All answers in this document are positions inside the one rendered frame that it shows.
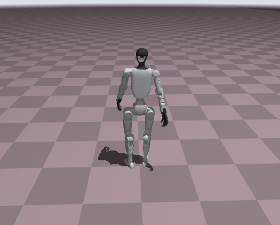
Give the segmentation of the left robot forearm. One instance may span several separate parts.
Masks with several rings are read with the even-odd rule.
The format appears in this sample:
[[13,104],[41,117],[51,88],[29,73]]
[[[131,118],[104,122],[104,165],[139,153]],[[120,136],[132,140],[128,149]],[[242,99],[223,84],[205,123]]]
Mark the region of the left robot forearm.
[[125,90],[121,90],[121,83],[120,83],[117,100],[120,98],[122,101],[122,97],[123,97],[124,93],[125,93]]

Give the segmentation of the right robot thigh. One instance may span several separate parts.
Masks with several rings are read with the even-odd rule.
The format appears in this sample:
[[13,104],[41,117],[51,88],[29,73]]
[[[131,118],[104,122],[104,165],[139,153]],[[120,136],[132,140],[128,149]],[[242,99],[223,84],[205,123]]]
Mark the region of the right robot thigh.
[[145,115],[145,133],[143,134],[143,141],[148,142],[149,135],[151,135],[152,124],[154,122],[155,111],[152,107],[147,107]]

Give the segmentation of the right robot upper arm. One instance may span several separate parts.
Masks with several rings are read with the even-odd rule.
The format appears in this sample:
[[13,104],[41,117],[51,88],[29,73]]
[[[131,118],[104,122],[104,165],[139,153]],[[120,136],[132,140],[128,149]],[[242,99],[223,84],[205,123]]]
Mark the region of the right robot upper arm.
[[152,76],[155,78],[154,83],[155,83],[155,86],[156,86],[156,90],[155,90],[156,95],[162,95],[161,79],[160,79],[159,71],[152,69]]

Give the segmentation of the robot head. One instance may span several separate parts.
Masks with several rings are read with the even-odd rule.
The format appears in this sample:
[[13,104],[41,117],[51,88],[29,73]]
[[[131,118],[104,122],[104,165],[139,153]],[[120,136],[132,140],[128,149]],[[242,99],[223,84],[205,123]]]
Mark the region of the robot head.
[[[138,58],[137,58],[138,56],[140,56],[141,58],[143,58],[145,56],[145,60],[143,62],[139,62]],[[140,49],[137,50],[136,59],[139,63],[138,67],[136,67],[137,69],[148,69],[148,68],[145,67],[145,61],[147,59],[147,56],[148,56],[148,52],[147,52],[146,49],[140,48]]]

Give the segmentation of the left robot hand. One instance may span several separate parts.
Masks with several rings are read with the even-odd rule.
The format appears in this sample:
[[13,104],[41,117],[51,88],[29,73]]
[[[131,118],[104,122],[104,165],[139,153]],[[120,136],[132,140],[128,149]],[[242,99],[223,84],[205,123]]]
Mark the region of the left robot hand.
[[118,100],[116,100],[117,101],[117,108],[118,108],[118,110],[119,111],[121,111],[121,106],[120,106],[120,102],[121,102],[121,99],[119,98]]

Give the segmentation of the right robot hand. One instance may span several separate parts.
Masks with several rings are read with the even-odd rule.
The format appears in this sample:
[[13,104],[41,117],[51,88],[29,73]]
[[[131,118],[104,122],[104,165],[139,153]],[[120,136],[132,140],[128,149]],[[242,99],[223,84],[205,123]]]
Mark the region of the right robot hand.
[[[165,127],[168,124],[168,120],[167,120],[168,118],[167,118],[167,115],[166,115],[166,109],[165,108],[163,108],[163,112],[161,112],[161,114],[162,114],[162,121],[164,121],[162,127]],[[162,121],[161,121],[161,123],[162,123]]]

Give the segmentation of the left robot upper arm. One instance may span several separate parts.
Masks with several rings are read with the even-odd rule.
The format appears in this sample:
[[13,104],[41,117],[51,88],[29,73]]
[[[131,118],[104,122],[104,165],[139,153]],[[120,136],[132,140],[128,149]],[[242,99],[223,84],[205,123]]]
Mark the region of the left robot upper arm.
[[125,68],[123,70],[122,79],[121,79],[121,90],[126,90],[128,88],[128,79],[131,76],[132,69]]

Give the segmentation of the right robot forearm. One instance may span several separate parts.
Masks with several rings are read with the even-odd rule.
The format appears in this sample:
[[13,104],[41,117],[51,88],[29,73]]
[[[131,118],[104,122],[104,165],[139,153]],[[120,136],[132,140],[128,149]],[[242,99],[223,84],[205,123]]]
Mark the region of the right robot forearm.
[[160,111],[163,113],[163,108],[166,109],[166,107],[165,107],[165,101],[164,101],[164,92],[163,92],[162,88],[161,88],[161,91],[162,91],[162,95],[160,95],[158,97],[158,100],[159,100]]

